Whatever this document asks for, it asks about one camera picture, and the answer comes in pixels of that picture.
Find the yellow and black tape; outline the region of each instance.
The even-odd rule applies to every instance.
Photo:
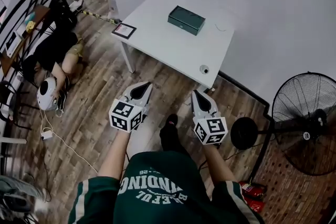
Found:
[[[109,22],[109,23],[114,24],[114,25],[118,25],[119,23],[121,23],[121,20],[118,20],[118,19],[116,19],[116,20],[115,19],[105,19],[105,18],[103,18],[99,14],[95,14],[95,13],[92,13],[92,12],[87,12],[86,10],[82,10],[82,13],[84,13],[85,15],[94,16],[97,19],[104,20],[104,21]]]

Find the khaki shorts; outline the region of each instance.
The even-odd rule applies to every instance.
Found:
[[[67,52],[67,54],[73,54],[73,55],[78,55],[78,57],[83,57],[82,52],[83,52],[83,39],[79,36],[77,36],[77,43],[74,44]]]

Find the wood plank floor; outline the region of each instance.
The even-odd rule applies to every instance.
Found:
[[[85,0],[85,2],[93,12],[102,15],[108,12],[107,0]],[[135,49],[131,51],[131,56],[135,59],[136,72],[129,73],[119,43],[110,35],[113,25],[84,14],[79,14],[78,20],[76,33],[84,38],[84,58],[88,66],[80,81],[69,92],[63,116],[58,118],[54,112],[47,112],[54,131],[95,169],[99,169],[116,134],[116,130],[110,127],[108,119],[113,99],[119,97],[129,85],[139,81],[151,81],[154,87],[148,118],[139,131],[131,136],[129,156],[143,151],[161,150],[160,128],[169,114],[177,113],[181,143],[198,165],[202,163],[205,158],[200,142],[193,136],[190,104],[191,92],[198,87],[198,83]],[[38,81],[41,82],[43,77],[44,73],[40,73]],[[268,122],[262,116],[263,105],[251,96],[221,77],[217,77],[214,89],[215,91],[209,95],[217,102],[229,128],[242,116],[254,119],[259,129],[267,127]],[[24,90],[31,92],[25,96],[24,101],[37,105],[36,89],[26,84]],[[28,132],[13,129],[12,137],[27,138],[28,143],[8,147],[6,174],[21,178],[24,172],[29,172],[35,177],[38,186],[45,187],[44,159],[52,201],[48,204],[46,212],[38,214],[40,223],[66,223],[77,192],[77,184],[95,176],[95,172],[57,137],[45,141],[47,150],[44,154],[40,139],[40,112],[37,110],[27,112],[29,116],[22,118],[22,124],[30,125],[33,130]],[[263,137],[259,136],[257,143],[262,140]],[[238,179],[248,177],[260,148],[261,146],[254,147],[228,160]],[[219,150],[223,158],[237,152],[229,135]],[[201,176],[208,194],[211,195],[213,185],[208,170],[203,169]]]

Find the black hair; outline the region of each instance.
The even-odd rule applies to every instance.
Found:
[[[35,55],[28,56],[22,63],[22,72],[26,80],[34,82],[35,65],[37,63],[37,58]]]

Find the black pants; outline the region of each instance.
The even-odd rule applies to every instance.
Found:
[[[177,129],[173,124],[166,124],[160,130],[160,138],[163,151],[176,151],[190,157],[187,150],[181,145]]]

